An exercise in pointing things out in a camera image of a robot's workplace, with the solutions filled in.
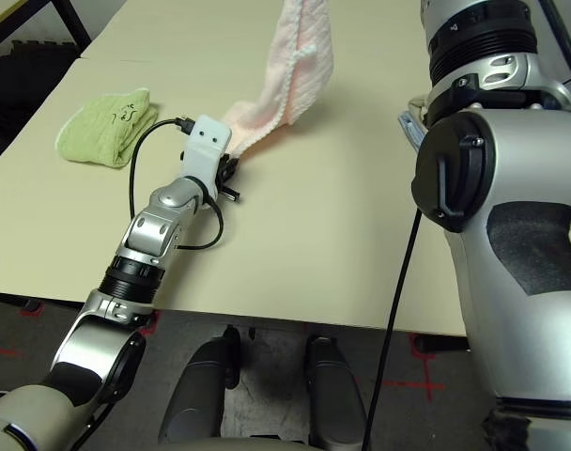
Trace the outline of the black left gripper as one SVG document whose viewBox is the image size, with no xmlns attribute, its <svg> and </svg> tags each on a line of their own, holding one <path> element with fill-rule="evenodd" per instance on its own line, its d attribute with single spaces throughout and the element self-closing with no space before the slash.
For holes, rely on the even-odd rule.
<svg viewBox="0 0 571 451">
<path fill-rule="evenodd" d="M 222 157 L 222 171 L 217 174 L 216 186 L 218 193 L 226 197 L 231 202 L 240 201 L 240 192 L 229 187 L 227 182 L 231 180 L 237 170 L 239 158 L 224 154 Z"/>
</svg>

